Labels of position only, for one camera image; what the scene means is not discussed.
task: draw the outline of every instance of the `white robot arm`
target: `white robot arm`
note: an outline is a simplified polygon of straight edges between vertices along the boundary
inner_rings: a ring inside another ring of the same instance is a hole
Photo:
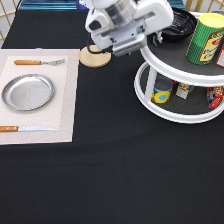
[[[86,30],[94,43],[114,55],[147,45],[147,35],[170,26],[174,15],[167,0],[81,0],[89,8]]]

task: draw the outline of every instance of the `yellow label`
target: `yellow label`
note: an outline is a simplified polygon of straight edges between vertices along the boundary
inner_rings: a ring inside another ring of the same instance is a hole
[[[224,30],[211,33],[201,54],[200,62],[211,61],[224,35]]]

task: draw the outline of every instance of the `round wooden coaster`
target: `round wooden coaster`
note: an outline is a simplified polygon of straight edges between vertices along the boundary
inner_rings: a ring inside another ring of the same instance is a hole
[[[91,45],[90,49],[92,51],[100,51],[96,45]],[[106,65],[111,60],[111,53],[91,54],[85,47],[79,53],[79,60],[87,67],[98,68]]]

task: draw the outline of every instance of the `cloth placemat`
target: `cloth placemat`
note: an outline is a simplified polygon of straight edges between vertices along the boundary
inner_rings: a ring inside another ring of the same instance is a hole
[[[0,125],[48,126],[57,132],[0,133],[0,144],[28,144],[71,142],[75,113],[76,86],[78,77],[79,50],[1,50],[0,91],[13,78],[24,74],[41,74],[49,77],[55,85],[55,94],[45,106],[17,112],[0,102]],[[53,61],[64,58],[60,66],[16,66],[14,60]]]

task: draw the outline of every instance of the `silver plate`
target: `silver plate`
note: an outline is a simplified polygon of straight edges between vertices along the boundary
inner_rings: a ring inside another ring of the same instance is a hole
[[[54,94],[54,85],[43,75],[23,75],[9,82],[2,91],[4,103],[21,111],[33,110],[46,104]]]

